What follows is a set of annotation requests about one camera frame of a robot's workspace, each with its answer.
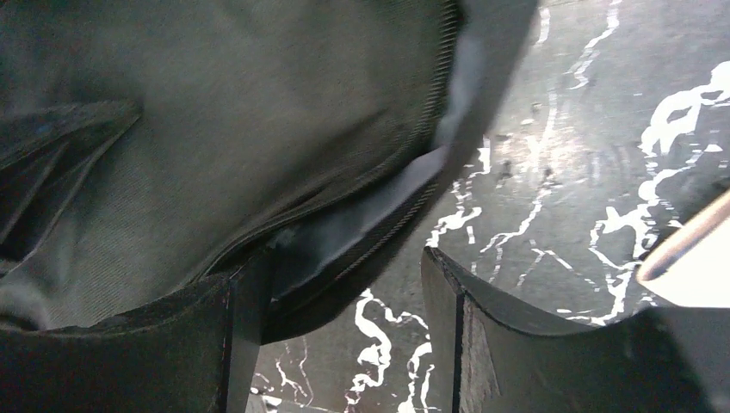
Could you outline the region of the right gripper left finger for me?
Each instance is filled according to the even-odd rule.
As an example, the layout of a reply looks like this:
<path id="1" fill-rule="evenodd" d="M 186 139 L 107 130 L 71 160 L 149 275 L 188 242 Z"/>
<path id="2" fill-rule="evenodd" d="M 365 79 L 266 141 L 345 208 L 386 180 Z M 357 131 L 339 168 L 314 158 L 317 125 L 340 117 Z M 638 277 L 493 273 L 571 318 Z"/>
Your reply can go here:
<path id="1" fill-rule="evenodd" d="M 270 265 L 231 271 L 89 328 L 2 330 L 4 412 L 243 412 Z"/>

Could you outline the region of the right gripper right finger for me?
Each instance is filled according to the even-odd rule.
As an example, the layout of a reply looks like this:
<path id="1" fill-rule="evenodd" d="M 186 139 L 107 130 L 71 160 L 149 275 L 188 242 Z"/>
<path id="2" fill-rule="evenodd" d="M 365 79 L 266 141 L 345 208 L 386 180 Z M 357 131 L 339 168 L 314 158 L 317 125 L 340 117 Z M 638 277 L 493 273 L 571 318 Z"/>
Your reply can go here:
<path id="1" fill-rule="evenodd" d="M 726 412 L 729 312 L 651 307 L 594 328 L 543 311 L 438 249 L 421 259 L 447 412 Z"/>

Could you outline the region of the black student backpack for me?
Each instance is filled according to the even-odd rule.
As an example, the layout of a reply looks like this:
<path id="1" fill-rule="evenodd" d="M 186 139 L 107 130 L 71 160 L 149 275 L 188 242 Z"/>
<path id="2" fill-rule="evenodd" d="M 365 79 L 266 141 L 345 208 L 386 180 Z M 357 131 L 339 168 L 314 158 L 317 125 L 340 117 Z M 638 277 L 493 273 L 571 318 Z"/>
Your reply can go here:
<path id="1" fill-rule="evenodd" d="M 4 1 L 1 313 L 91 326 L 277 236 L 294 336 L 475 153 L 535 1 Z"/>

